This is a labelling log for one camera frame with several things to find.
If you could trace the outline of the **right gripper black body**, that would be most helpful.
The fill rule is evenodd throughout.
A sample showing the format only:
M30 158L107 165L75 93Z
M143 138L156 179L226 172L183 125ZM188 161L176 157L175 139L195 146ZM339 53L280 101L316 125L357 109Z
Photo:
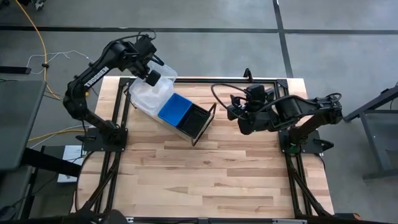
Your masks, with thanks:
M265 103L255 103L247 101L239 105L239 130L244 135L252 134L258 131L278 131L278 114L272 109L273 101Z

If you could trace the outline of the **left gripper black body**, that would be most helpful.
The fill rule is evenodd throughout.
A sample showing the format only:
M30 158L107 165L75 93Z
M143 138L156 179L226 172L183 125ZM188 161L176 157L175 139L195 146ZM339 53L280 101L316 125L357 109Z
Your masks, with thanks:
M164 65L164 61L155 54L157 49L152 40L153 38L144 34L140 35L134 43L137 55L133 61L132 74L139 78L160 78L161 76L154 68L149 68L147 65L150 61L160 66Z

